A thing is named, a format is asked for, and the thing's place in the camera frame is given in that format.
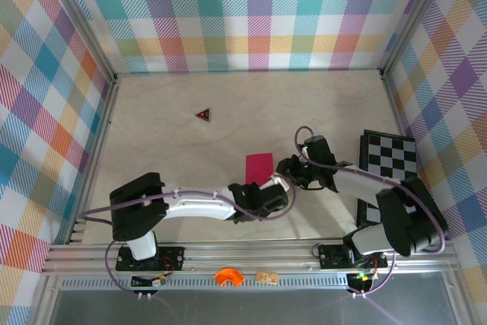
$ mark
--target plaid wall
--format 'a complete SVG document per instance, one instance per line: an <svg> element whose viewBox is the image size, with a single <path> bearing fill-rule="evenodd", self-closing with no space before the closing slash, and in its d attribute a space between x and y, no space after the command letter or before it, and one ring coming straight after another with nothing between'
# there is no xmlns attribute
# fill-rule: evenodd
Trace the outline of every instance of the plaid wall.
<svg viewBox="0 0 487 325"><path fill-rule="evenodd" d="M59 0L0 0L0 324L66 230L108 83Z"/></svg>
<svg viewBox="0 0 487 325"><path fill-rule="evenodd" d="M415 0L78 1L112 63L135 73L377 69Z"/></svg>
<svg viewBox="0 0 487 325"><path fill-rule="evenodd" d="M434 0L392 87L487 321L487 0Z"/></svg>

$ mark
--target red triangle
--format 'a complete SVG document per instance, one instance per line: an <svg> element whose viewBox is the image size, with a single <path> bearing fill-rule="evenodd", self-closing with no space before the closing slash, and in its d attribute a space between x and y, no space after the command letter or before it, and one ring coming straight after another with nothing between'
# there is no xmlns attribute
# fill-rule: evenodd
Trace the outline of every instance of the red triangle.
<svg viewBox="0 0 487 325"><path fill-rule="evenodd" d="M196 114L196 116L201 118L203 121L210 122L210 109L207 108L206 110Z"/></svg>

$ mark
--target orange object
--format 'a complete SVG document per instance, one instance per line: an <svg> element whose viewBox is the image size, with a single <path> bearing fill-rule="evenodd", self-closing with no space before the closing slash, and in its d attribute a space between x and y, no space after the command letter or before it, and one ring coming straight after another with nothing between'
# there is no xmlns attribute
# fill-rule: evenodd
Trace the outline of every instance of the orange object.
<svg viewBox="0 0 487 325"><path fill-rule="evenodd" d="M234 285L239 286L244 281L244 276L236 269L225 268L215 274L215 281L219 285L224 285L227 281L231 281Z"/></svg>

